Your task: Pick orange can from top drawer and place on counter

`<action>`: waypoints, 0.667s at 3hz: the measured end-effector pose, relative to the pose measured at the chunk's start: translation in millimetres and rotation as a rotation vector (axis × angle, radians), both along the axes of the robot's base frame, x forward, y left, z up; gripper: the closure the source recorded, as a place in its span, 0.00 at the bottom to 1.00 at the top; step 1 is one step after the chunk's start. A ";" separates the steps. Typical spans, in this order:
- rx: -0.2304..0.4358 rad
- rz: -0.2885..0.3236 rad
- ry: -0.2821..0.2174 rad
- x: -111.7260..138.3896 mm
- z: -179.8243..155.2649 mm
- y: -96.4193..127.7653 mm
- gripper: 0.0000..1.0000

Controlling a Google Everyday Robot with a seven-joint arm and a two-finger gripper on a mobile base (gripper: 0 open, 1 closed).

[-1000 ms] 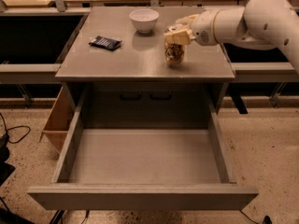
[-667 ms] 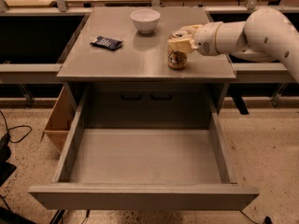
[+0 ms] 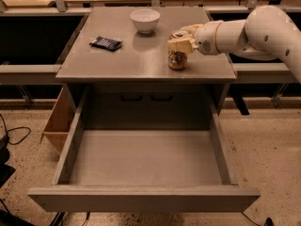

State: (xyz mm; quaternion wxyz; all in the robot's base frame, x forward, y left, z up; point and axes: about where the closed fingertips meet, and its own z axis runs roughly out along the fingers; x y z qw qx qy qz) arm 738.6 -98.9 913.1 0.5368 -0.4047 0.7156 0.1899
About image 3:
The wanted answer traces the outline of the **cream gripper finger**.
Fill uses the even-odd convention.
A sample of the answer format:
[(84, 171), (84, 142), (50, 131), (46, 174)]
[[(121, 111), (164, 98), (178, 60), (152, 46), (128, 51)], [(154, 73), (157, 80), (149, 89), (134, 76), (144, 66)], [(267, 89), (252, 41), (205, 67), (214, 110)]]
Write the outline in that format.
[(192, 38), (180, 38), (167, 41), (168, 48), (171, 51), (191, 54), (198, 49), (196, 41)]
[(190, 24), (187, 26), (183, 26), (182, 30), (186, 31), (188, 34), (191, 34), (192, 36), (195, 36), (195, 33), (200, 27), (202, 27), (202, 24)]

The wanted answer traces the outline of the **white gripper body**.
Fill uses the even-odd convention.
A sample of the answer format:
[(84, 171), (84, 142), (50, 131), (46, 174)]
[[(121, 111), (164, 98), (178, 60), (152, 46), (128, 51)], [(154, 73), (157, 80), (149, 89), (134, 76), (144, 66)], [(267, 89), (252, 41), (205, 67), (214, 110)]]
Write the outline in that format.
[(194, 39), (198, 46), (198, 51), (203, 55), (218, 55), (219, 51), (216, 42), (216, 33), (218, 27), (223, 23), (222, 20), (211, 21), (201, 25), (195, 35)]

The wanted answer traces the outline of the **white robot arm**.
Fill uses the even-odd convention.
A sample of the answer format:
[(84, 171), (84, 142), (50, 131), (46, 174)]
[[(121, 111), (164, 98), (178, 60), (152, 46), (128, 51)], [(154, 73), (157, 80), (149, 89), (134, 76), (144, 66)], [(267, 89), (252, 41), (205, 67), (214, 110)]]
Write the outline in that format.
[(234, 54), (258, 60), (280, 59), (301, 81), (301, 31), (285, 11), (262, 6), (244, 20), (191, 24), (167, 41), (171, 52), (203, 55)]

